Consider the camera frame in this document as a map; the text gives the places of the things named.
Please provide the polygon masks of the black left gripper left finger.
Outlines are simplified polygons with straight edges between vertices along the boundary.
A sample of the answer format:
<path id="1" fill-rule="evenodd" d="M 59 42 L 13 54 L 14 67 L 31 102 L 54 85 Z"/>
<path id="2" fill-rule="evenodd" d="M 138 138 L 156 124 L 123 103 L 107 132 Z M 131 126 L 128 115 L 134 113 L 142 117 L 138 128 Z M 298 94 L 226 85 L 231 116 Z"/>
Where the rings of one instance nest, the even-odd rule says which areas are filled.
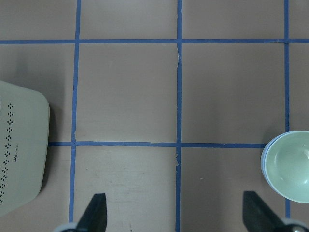
<path id="1" fill-rule="evenodd" d="M 76 232 L 105 232 L 107 228 L 106 194 L 94 194 L 75 228 Z"/>

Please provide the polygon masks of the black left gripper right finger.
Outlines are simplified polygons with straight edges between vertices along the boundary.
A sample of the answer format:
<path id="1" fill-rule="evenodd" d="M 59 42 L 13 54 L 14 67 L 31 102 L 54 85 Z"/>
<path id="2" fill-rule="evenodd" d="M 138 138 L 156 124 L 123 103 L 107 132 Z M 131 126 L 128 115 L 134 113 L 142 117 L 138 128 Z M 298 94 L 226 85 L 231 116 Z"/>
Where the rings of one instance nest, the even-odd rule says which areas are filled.
<path id="1" fill-rule="evenodd" d="M 271 210 L 255 191 L 245 191 L 242 220 L 248 232 L 289 232 L 290 227 Z"/>

